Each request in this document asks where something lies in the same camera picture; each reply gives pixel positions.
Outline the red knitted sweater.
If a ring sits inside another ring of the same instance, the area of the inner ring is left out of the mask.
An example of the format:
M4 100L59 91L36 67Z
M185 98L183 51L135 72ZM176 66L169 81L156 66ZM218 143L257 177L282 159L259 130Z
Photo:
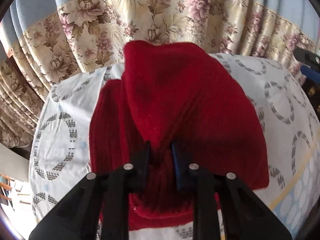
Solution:
M124 47L125 70L102 88L89 128L92 171L112 172L151 144L145 190L129 196L129 229L192 221L179 195L169 148L250 189L268 186L267 147L255 109L217 59L193 43Z

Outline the white patterned bed sheet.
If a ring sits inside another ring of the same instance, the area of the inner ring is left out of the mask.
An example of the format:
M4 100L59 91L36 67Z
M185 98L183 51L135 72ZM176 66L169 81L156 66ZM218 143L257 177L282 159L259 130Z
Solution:
M269 186L257 196L293 239L319 224L319 119L295 78L269 59L217 53L240 84L263 128ZM91 170L89 123L101 88L124 65L78 74L52 87L35 130L29 161L32 210L37 221Z

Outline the grey board panel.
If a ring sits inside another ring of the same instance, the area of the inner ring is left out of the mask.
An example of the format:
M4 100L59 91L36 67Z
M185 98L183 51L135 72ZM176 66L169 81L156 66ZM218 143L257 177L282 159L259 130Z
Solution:
M29 161L1 144L0 172L14 179L28 182Z

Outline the wooden rack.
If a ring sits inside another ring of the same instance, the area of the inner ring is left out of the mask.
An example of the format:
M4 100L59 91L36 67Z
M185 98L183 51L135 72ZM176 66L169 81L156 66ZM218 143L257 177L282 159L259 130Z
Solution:
M31 206L29 183L1 173L1 200L7 202L14 211L22 206Z

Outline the blue floral curtain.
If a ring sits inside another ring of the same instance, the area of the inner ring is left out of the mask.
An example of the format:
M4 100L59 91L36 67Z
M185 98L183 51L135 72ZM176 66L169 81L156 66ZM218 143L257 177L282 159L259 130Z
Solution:
M1 0L1 143L29 145L51 87L121 62L131 40L274 59L302 80L293 51L319 51L319 14L309 0Z

